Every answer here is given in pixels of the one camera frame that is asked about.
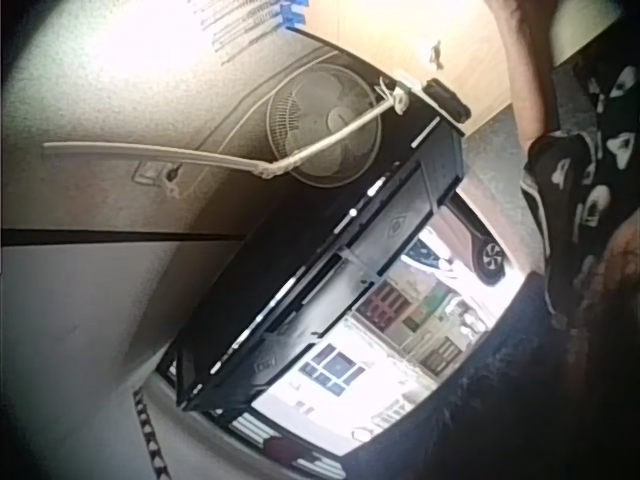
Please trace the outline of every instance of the white wall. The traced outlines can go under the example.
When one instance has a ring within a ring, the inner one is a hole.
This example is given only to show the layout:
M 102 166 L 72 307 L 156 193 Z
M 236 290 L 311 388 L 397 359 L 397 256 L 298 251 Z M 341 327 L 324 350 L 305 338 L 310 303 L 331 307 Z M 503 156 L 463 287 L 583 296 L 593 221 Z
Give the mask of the white wall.
M 2 395 L 46 462 L 144 480 L 131 392 L 237 246 L 4 249 Z
M 223 168 L 185 166 L 180 177 L 189 178 L 187 186 L 204 178 L 191 196 L 176 200 L 134 184 L 135 162 L 47 163 L 42 143 L 205 143 L 204 149 L 216 150 L 224 138 L 214 133 L 217 127 L 251 107 L 250 101 L 238 106 L 243 96 L 320 44 L 283 30 L 223 66 L 211 30 L 201 31 L 187 0 L 56 4 L 2 86 L 4 226 L 251 231 L 292 181 L 288 176 L 267 182 Z M 265 117 L 260 120 L 264 131 Z M 243 142 L 225 153 L 264 156 L 256 146 L 270 153 L 268 142 L 256 145 L 255 135 L 239 137 Z M 199 215 L 205 207 L 206 215 Z

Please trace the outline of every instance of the fan grille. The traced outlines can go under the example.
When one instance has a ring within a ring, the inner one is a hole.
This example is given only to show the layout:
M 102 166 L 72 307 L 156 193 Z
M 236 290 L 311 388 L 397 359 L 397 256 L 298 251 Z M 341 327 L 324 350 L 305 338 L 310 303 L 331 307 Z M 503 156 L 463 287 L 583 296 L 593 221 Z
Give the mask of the fan grille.
M 271 98 L 267 131 L 272 149 L 278 159 L 285 158 L 292 150 L 304 148 L 343 128 L 375 104 L 372 89 L 352 71 L 331 64 L 314 65 L 287 82 Z M 311 132 L 310 117 L 319 119 L 318 128 Z M 291 173 L 318 187 L 344 185 L 373 162 L 380 144 L 380 131 L 381 121 L 376 118 L 335 146 L 307 159 Z

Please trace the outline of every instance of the car wheel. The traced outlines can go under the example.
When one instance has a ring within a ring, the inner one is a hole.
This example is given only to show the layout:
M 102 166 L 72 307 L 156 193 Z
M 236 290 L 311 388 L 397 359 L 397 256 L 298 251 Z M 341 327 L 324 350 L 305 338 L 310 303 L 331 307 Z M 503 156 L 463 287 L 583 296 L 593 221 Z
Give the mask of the car wheel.
M 475 249 L 476 275 L 487 285 L 495 285 L 504 276 L 505 253 L 493 238 L 483 238 Z

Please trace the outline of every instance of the car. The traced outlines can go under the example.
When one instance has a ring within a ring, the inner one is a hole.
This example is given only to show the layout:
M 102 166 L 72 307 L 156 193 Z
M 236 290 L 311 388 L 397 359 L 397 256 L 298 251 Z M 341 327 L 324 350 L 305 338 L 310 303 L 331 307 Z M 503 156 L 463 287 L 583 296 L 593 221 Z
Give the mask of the car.
M 458 193 L 438 210 L 405 255 L 441 272 L 449 270 L 455 258 L 485 285 L 495 285 L 505 274 L 504 249 Z

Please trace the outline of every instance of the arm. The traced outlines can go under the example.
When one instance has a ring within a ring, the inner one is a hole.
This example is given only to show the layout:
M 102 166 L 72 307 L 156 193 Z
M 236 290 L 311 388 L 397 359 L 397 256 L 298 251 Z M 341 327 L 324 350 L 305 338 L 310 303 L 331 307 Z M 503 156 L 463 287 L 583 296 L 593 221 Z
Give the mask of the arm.
M 518 138 L 525 151 L 559 127 L 549 41 L 555 0 L 485 0 L 507 56 Z

